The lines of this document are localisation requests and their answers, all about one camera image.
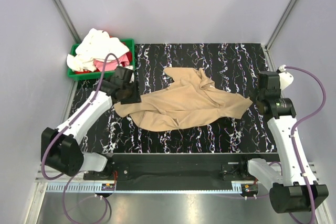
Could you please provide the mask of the beige t-shirt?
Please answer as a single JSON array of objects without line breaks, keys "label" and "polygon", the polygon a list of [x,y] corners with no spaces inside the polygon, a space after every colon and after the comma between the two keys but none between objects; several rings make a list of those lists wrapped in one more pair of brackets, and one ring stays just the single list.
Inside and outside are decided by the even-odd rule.
[{"label": "beige t-shirt", "polygon": [[183,130],[213,123],[219,118],[241,119],[250,98],[215,88],[203,69],[167,67],[173,82],[165,89],[144,94],[140,103],[114,105],[120,117],[129,115],[136,126],[152,132]]}]

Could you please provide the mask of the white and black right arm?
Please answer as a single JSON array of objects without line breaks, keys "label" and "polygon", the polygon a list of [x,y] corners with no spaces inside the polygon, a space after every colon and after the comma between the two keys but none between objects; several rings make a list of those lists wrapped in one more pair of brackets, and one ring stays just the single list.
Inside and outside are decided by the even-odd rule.
[{"label": "white and black right arm", "polygon": [[327,186],[318,183],[309,167],[293,102],[281,96],[292,82],[293,75],[287,71],[262,71],[254,96],[254,103],[276,142],[282,173],[277,173],[262,158],[250,159],[238,167],[242,179],[255,177],[264,185],[278,214],[314,212],[329,195]]}]

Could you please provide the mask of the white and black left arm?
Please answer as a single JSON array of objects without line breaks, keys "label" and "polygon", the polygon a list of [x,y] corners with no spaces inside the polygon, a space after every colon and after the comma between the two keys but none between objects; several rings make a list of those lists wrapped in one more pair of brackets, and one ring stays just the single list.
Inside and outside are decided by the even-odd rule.
[{"label": "white and black left arm", "polygon": [[98,85],[84,104],[64,123],[55,129],[45,128],[41,134],[41,172],[51,177],[45,168],[50,167],[69,177],[79,172],[95,172],[103,180],[113,175],[107,156],[83,152],[80,144],[94,123],[117,104],[141,101],[138,83],[132,69],[118,66],[107,79],[100,78]]}]

